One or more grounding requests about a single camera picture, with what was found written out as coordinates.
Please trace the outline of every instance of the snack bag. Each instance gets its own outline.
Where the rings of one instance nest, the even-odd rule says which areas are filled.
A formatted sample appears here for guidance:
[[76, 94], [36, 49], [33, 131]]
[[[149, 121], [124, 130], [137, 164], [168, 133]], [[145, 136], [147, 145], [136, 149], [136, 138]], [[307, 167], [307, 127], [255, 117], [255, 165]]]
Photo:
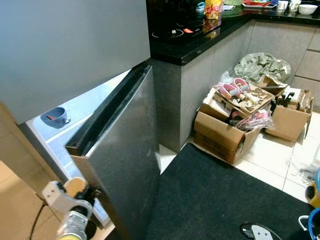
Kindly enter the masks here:
[[223, 0], [205, 0], [204, 15], [206, 19], [218, 19]]

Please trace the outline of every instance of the black mat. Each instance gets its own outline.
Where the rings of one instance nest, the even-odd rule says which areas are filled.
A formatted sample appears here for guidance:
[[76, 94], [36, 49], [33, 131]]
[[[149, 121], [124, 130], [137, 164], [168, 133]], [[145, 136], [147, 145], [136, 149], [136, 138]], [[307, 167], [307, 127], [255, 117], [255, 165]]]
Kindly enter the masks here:
[[298, 217], [312, 209], [189, 143], [160, 177], [146, 239], [246, 240], [240, 225], [255, 222], [283, 240], [308, 240]]

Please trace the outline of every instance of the cable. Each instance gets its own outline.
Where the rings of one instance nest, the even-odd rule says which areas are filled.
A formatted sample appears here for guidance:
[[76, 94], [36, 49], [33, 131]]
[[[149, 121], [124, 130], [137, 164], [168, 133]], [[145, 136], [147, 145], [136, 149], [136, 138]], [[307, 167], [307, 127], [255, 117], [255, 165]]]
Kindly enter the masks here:
[[275, 237], [278, 238], [278, 240], [282, 240], [282, 238], [279, 237], [279, 235], [276, 234], [274, 231], [272, 231], [270, 228], [268, 228], [268, 227], [266, 227], [266, 226], [263, 226], [263, 225], [261, 225], [261, 224], [259, 224], [259, 223], [245, 222], [245, 223], [241, 224], [241, 225], [240, 225], [240, 230], [241, 230], [241, 233], [243, 233], [244, 235], [245, 235], [245, 233], [244, 233], [244, 231], [243, 231], [243, 228], [244, 228], [245, 225], [251, 225], [251, 226], [252, 226], [252, 225], [257, 225], [257, 226], [260, 226], [260, 227], [268, 230], [270, 233], [272, 233]]
[[39, 212], [38, 212], [38, 214], [37, 214], [36, 217], [35, 217], [35, 220], [34, 220], [34, 222], [33, 222], [32, 228], [31, 228], [29, 240], [32, 240], [32, 235], [34, 234], [35, 226], [36, 226], [36, 224], [37, 224], [37, 221], [38, 221], [38, 219], [39, 219], [39, 216], [40, 216], [42, 210], [44, 209], [44, 207], [45, 207], [46, 205], [47, 205], [47, 204], [46, 204], [45, 202], [42, 203], [42, 206], [40, 207]]

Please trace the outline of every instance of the white bowl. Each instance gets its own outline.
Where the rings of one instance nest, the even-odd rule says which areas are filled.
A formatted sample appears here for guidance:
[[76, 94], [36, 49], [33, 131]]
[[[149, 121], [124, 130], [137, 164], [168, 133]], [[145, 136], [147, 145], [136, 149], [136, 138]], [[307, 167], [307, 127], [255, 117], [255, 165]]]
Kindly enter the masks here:
[[299, 5], [299, 13], [303, 15], [310, 15], [316, 11], [317, 7], [317, 5], [301, 4]]

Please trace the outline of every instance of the cup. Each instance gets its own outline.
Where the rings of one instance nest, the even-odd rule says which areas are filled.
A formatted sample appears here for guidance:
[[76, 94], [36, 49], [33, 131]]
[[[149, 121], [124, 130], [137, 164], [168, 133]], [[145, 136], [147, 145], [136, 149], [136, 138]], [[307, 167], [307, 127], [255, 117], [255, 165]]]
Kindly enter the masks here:
[[278, 1], [278, 4], [276, 6], [277, 12], [284, 12], [288, 7], [288, 1]]
[[40, 116], [40, 119], [55, 129], [60, 129], [71, 121], [71, 119], [67, 117], [66, 110], [60, 106], [45, 112]]
[[297, 12], [300, 4], [301, 0], [291, 0], [289, 4], [289, 11], [294, 13]]

